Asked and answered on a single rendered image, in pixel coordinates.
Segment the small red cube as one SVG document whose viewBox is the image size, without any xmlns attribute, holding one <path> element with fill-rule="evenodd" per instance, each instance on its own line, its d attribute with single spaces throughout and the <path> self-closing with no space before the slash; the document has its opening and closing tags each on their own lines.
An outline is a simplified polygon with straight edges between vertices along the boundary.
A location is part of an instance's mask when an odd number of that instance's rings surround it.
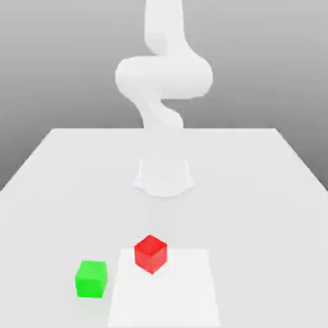
<svg viewBox="0 0 328 328">
<path fill-rule="evenodd" d="M 167 262 L 167 248 L 165 242 L 148 235 L 134 246 L 135 264 L 154 274 Z"/>
</svg>

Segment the small green cube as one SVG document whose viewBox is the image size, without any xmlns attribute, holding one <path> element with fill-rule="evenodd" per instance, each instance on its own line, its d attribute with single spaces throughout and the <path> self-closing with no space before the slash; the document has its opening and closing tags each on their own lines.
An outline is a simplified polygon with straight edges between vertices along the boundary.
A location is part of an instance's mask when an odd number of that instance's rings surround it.
<svg viewBox="0 0 328 328">
<path fill-rule="evenodd" d="M 108 282 L 105 261 L 82 260 L 74 277 L 78 297 L 101 299 Z"/>
</svg>

